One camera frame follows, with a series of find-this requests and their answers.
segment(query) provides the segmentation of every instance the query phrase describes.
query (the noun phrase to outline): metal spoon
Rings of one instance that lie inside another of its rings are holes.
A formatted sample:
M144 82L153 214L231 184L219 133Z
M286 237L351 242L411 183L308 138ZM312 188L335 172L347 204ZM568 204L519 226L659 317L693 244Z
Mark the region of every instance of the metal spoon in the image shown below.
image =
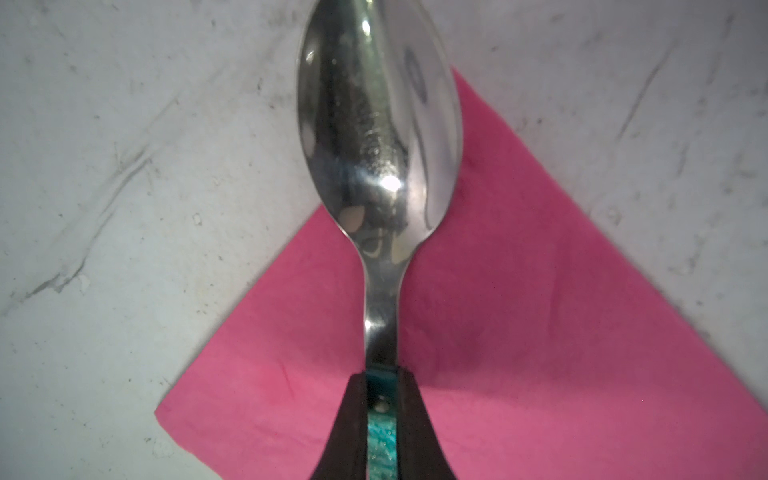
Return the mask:
M306 162L365 271L366 368L391 369L402 278L461 162L451 69L417 0L319 0L298 80Z

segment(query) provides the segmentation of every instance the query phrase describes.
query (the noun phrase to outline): spoon neck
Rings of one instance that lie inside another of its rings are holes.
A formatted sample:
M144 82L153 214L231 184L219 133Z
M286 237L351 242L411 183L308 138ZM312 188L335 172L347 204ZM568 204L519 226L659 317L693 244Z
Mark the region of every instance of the spoon neck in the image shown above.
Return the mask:
M401 263L381 262L362 256L366 277L365 321L366 368L396 367L398 363L398 305L400 285L409 259Z

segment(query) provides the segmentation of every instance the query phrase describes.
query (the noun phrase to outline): white surface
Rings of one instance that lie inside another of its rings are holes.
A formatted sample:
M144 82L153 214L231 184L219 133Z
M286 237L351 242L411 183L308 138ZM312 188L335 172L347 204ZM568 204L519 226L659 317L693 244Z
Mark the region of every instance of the white surface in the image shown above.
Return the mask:
M316 206L293 95L310 3L0 2L0 478L216 478L153 411ZM768 402L765 2L427 3Z

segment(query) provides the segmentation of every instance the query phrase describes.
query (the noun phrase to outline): shiny metal surface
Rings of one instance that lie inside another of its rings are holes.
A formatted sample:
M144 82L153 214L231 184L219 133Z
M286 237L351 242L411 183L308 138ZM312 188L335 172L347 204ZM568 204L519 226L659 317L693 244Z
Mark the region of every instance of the shiny metal surface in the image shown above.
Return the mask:
M366 278L366 366L397 363L403 275L451 200L458 94L415 0L319 0L300 54L300 137L317 191Z

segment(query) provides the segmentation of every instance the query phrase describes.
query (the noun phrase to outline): stain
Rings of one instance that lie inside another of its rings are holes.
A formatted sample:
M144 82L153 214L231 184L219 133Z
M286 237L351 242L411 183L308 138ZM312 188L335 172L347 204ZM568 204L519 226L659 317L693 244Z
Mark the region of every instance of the stain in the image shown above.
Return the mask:
M169 442L155 439L152 446L152 456L155 458L168 458L174 454L174 447Z
M703 95L699 97L699 100L696 102L696 110L694 110L694 115L696 117L703 117L707 113L707 98Z
M672 55L672 52L676 47L677 47L677 40L672 41L672 43L670 43L670 46L667 47L667 50L664 52L664 56L661 57L659 62L656 63L648 73L648 76L645 78L645 82L643 82L643 86L641 87L640 91L637 93L637 97L635 98L634 103L632 104L632 107L629 110L627 119L624 120L624 124L621 125L621 129L619 130L619 133L616 136L617 141L621 140L621 138L624 136L624 133L627 131L627 128L629 127L630 123L632 123L632 119L634 118L634 115L637 113L637 109L640 107L640 103L642 103L643 98L645 98L645 94L648 92L648 88L650 87L650 84L654 82L656 75L658 75L661 69L664 68L665 64L667 63L667 60L669 60L670 55Z
M602 31L596 31L590 38L587 38L586 40L584 40L584 42L581 44L581 47L582 48L593 47L598 43L600 43L601 41L603 41L603 36L604 36L604 33Z
M522 122L520 123L520 126L515 129L515 132L521 134L525 131L525 128L528 126L528 118L523 117Z
M715 212L707 217L707 226L714 228L720 225L720 221L723 219L723 212Z
M48 3L45 0L35 0L35 10L42 13L43 15L47 15L51 9L48 7Z
M696 246L694 247L694 252L690 255L690 257L685 260L682 266L669 267L668 270L670 272L677 275L688 276L696 271L696 267L699 264L699 259L701 258L701 254L704 251L704 246L707 245L707 238L696 234L694 236L694 243Z
M683 176L683 171L685 171L685 166L688 163L688 148L690 147L690 143L686 142L683 146L683 150L680 151L680 160L677 162L677 171L675 172L674 177L680 178Z
M728 35L730 35L730 30L733 27L733 21L736 20L736 14L730 13L725 18L725 25L723 26L723 41L726 41L728 39Z
M295 25L298 20L299 16L296 12L288 14L282 8L276 8L266 16L266 24L272 28L284 28Z
M739 177L746 178L746 179L752 179L757 178L757 171L755 170L739 170L738 171Z
M609 208L606 217L616 227L618 227L619 223L621 223L621 221L624 219L624 215L622 215L619 209L616 207Z
M741 85L736 84L730 88L725 98L726 100L734 100L735 98L738 98L740 94L741 94Z

